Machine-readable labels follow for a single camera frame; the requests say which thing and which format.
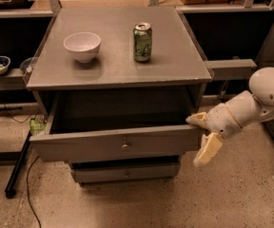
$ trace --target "can lid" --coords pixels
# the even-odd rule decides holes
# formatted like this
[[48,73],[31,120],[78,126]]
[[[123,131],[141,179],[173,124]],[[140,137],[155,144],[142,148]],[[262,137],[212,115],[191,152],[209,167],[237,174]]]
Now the can lid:
[[148,30],[151,28],[151,25],[149,23],[143,22],[143,23],[138,23],[135,26],[135,28],[138,30]]

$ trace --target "tabletop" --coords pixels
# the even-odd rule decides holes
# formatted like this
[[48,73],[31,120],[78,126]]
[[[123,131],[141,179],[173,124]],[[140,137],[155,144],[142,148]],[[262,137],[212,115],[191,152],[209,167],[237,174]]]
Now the tabletop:
[[[133,28],[152,25],[150,61],[133,58]],[[72,59],[63,41],[72,33],[101,37],[97,57],[87,64]],[[29,78],[30,90],[192,85],[210,74],[173,7],[61,9]]]

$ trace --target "drawer knob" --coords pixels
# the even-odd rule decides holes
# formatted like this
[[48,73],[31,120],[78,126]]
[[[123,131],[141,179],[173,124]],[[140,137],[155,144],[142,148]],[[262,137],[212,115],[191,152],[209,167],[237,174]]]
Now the drawer knob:
[[121,147],[122,151],[129,150],[129,145],[127,143],[124,143]]

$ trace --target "white robotic arm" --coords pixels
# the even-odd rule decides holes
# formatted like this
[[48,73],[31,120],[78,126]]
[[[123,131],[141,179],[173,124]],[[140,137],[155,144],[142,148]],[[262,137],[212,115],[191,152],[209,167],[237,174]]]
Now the white robotic arm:
[[209,130],[203,136],[201,149],[194,159],[194,165],[206,165],[223,146],[223,139],[242,131],[243,127],[274,119],[274,67],[256,71],[249,80],[253,94],[244,91],[225,104],[218,104],[207,113],[202,112],[186,119]]

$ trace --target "floor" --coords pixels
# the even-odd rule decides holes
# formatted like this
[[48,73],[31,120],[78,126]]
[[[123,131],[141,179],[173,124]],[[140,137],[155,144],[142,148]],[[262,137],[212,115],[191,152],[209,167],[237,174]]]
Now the floor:
[[[209,110],[203,106],[200,111]],[[34,108],[12,111],[24,121]],[[19,150],[29,120],[0,113],[0,151]],[[226,140],[206,167],[196,152],[182,158],[174,179],[137,180],[81,187],[63,162],[38,160],[29,172],[29,197],[44,228],[274,227],[274,141],[260,123]],[[13,199],[5,197],[12,165],[0,166],[0,227],[39,227],[27,199],[29,150]]]

